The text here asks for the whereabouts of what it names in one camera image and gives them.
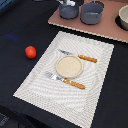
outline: plate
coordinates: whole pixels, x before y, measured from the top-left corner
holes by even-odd
[[[75,78],[82,73],[83,63],[76,56],[66,55],[57,61],[56,71],[63,78]]]

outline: placemat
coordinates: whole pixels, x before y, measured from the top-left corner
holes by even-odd
[[[113,48],[108,43],[60,31],[14,96],[82,128],[90,128]],[[64,56],[58,49],[98,59],[97,63],[82,60],[82,74],[72,79],[86,89],[44,76],[45,71],[58,75],[55,64]]]

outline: metal container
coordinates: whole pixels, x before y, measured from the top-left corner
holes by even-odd
[[[97,24],[102,17],[103,7],[98,3],[87,3],[81,7],[81,21],[85,24]]]
[[[77,3],[74,6],[60,4],[59,14],[64,19],[73,19],[79,14],[79,5]]]

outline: black table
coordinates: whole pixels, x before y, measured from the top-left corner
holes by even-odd
[[[128,127],[128,44],[48,24],[57,9],[55,1],[20,0],[0,15],[0,105],[31,116],[52,128],[79,128],[13,94],[59,31],[114,44],[91,128]],[[27,46],[37,50],[35,59],[25,55]]]

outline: tomato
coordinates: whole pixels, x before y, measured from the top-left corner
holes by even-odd
[[[30,58],[30,59],[36,57],[36,49],[35,49],[33,46],[28,46],[28,47],[25,49],[25,53],[26,53],[26,56],[27,56],[28,58]]]

